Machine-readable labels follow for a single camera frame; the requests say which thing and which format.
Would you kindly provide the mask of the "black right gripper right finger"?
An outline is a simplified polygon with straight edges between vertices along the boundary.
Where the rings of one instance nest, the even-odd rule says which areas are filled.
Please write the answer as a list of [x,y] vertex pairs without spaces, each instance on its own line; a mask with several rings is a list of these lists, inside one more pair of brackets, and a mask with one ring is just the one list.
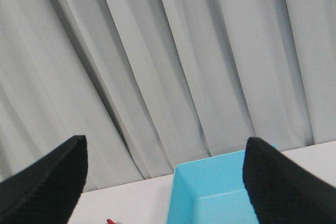
[[247,140],[243,182],[259,223],[335,223],[335,187],[261,138]]

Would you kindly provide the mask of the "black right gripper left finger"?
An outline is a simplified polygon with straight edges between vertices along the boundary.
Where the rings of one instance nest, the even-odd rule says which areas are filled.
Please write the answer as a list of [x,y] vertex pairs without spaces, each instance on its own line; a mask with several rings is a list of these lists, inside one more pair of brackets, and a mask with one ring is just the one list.
[[87,140],[75,135],[1,182],[1,223],[67,223],[87,172]]

